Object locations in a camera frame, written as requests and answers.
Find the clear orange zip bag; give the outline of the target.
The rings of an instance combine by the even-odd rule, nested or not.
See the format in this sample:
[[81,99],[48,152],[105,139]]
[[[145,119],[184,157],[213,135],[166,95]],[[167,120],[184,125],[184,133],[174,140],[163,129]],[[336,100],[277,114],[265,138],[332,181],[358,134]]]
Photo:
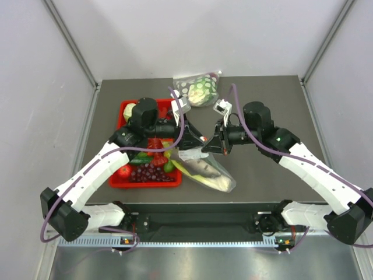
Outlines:
[[230,193],[237,185],[231,174],[202,148],[174,149],[171,162],[183,174],[202,186]]

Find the fake grey fish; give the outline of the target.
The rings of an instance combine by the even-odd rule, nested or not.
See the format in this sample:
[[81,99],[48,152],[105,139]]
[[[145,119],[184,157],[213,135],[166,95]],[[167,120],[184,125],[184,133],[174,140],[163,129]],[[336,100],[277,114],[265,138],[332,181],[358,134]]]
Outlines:
[[189,159],[183,162],[184,168],[190,175],[201,175],[205,178],[220,177],[221,172],[217,163],[208,158],[205,159]]

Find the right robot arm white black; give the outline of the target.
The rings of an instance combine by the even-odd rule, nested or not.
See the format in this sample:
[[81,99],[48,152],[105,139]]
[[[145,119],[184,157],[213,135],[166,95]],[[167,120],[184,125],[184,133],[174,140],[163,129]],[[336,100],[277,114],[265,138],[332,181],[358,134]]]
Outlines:
[[372,223],[372,189],[362,190],[337,175],[315,157],[292,132],[274,125],[270,110],[261,102],[247,103],[238,114],[239,124],[230,122],[232,105],[218,100],[214,111],[222,119],[203,152],[228,155],[233,146],[255,144],[261,154],[291,171],[324,200],[324,205],[283,200],[270,214],[272,230],[306,226],[329,232],[338,241],[354,245]]

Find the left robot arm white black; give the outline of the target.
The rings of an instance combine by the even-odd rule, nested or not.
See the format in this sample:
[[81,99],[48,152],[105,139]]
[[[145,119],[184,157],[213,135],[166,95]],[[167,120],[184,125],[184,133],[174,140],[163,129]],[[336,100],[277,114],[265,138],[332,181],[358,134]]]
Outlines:
[[174,118],[159,117],[154,99],[139,99],[131,117],[104,144],[98,154],[71,179],[40,195],[44,224],[50,225],[66,241],[76,240],[88,230],[115,227],[126,231],[132,217],[120,202],[88,206],[86,202],[120,167],[145,151],[150,138],[172,138],[181,150],[203,145],[202,135],[185,116],[191,109],[186,97],[171,102]]

